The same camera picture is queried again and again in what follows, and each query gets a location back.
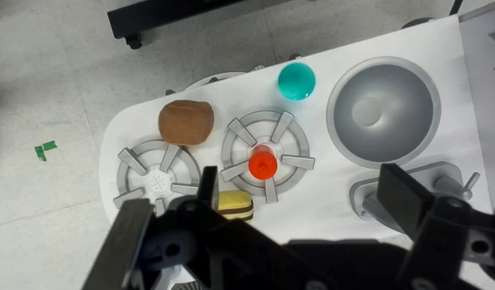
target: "stove burner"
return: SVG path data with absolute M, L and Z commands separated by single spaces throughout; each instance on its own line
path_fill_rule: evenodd
M 271 144 L 279 144 L 285 133 L 290 133 L 298 146 L 298 155 L 281 155 L 281 163 L 292 167 L 292 173 L 282 181 L 268 179 L 264 186 L 260 187 L 245 178 L 248 171 L 248 160 L 234 165 L 232 147 L 237 139 L 245 142 L 248 147 L 256 147 L 260 141 L 248 131 L 248 126 L 256 123 L 276 123 L 276 128 L 269 138 Z M 268 204 L 277 202 L 277 196 L 290 191 L 295 184 L 302 181 L 308 170 L 314 168 L 314 158 L 310 157 L 310 144 L 305 131 L 297 125 L 293 115 L 287 112 L 263 110 L 250 113 L 240 120 L 232 120 L 229 123 L 229 131 L 224 139 L 221 160 L 224 163 L 224 171 L 221 176 L 224 181 L 231 181 L 239 189 L 250 192 L 252 196 L 266 197 Z
M 148 173 L 150 173 L 150 167 L 155 165 L 144 165 L 140 162 L 140 157 L 148 154 L 148 152 L 155 152 L 155 150 L 163 150 L 163 160 L 158 165 L 158 175 L 153 176 L 153 183 L 156 181 L 168 181 L 168 178 L 161 178 L 160 175 L 169 175 L 169 171 L 173 170 L 174 162 L 179 158 L 189 175 L 190 175 L 190 184 L 182 184 L 182 183 L 171 183 L 169 189 L 173 194 L 182 194 L 182 196 L 195 196 L 198 191 L 198 183 L 200 183 L 200 171 L 198 171 L 198 165 L 197 162 L 192 158 L 192 155 L 177 147 L 177 146 L 168 146 L 163 141 L 148 141 L 144 144 L 135 146 L 132 150 L 124 149 L 119 152 L 118 158 L 121 160 L 119 168 L 118 168 L 118 178 L 116 178 L 116 184 L 118 184 L 118 192 L 119 196 L 114 199 L 114 205 L 118 208 L 121 208 L 121 205 L 126 200 L 134 200 L 134 199 L 144 199 L 145 197 L 145 189 L 144 187 L 137 187 L 137 189 L 131 189 L 129 187 L 129 171 L 132 170 L 134 173 L 137 173 L 139 176 L 142 176 L 144 179 L 147 179 Z M 166 208 L 164 200 L 161 197 L 156 197 L 155 205 Z

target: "toy stove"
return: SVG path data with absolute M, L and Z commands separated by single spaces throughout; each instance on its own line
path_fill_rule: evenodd
M 156 139 L 123 149 L 118 158 L 118 208 L 126 200 L 147 197 L 164 210 L 171 199 L 197 194 L 200 167 L 187 149 Z M 295 187 L 314 167 L 306 134 L 295 117 L 276 110 L 232 120 L 221 160 L 226 183 L 264 197 L 268 204 L 277 202 L 277 196 Z

